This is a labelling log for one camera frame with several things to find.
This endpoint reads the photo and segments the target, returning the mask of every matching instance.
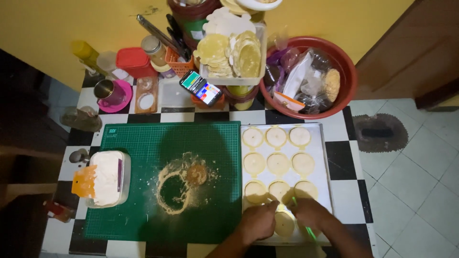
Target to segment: phone screen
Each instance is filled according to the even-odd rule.
[[[209,84],[205,79],[199,76],[196,72],[191,72],[188,76],[184,77],[180,84],[187,90],[191,91],[196,97],[201,99],[204,103],[209,105],[212,100],[220,92],[220,89],[215,85]]]

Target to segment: doormat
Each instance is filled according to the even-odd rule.
[[[408,144],[408,132],[393,115],[376,114],[353,117],[358,148],[364,152],[391,152]]]

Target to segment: green cutting mat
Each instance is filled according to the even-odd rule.
[[[126,241],[220,243],[241,219],[241,139],[235,122],[143,123],[105,126],[101,151],[131,156],[131,183],[125,203],[88,209],[85,237]],[[157,176],[184,152],[198,154],[221,178],[200,186],[205,205],[168,215],[157,205]]]

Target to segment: checkered tablecloth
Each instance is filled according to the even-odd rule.
[[[91,106],[99,110],[93,87],[100,78],[86,76],[78,107]],[[237,111],[229,106],[220,110],[199,108],[161,108],[154,114],[134,114],[134,105],[128,104],[123,110],[108,114],[99,111],[102,122],[108,123],[163,123],[163,122],[203,122],[203,121],[241,121],[241,124],[284,124],[310,123],[323,124],[325,146],[330,170],[330,190],[336,217],[346,225],[354,237],[372,248],[378,257],[373,230],[373,218],[369,205],[367,189],[360,164],[358,145],[350,107],[324,119],[301,120],[287,117],[272,109],[258,94],[247,111]],[[204,257],[214,245],[174,244],[161,245],[154,242],[111,241],[85,239],[83,234],[87,207],[84,200],[71,193],[73,173],[84,164],[70,163],[70,153],[85,148],[90,155],[96,153],[101,145],[103,128],[100,133],[71,129],[68,146],[65,150],[57,183],[55,200],[77,210],[69,223],[48,219],[42,251],[64,254],[87,254],[107,257]],[[324,247],[328,257],[338,257],[333,247]],[[252,246],[246,257],[283,258],[302,257],[301,247]]]

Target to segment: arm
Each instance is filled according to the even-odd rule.
[[[278,201],[273,201],[248,208],[235,231],[206,258],[240,258],[256,240],[272,236],[276,227],[274,213],[278,205]]]
[[[371,252],[359,245],[346,227],[314,199],[297,198],[298,206],[289,204],[297,220],[308,227],[318,229],[338,249],[343,258],[372,258]]]

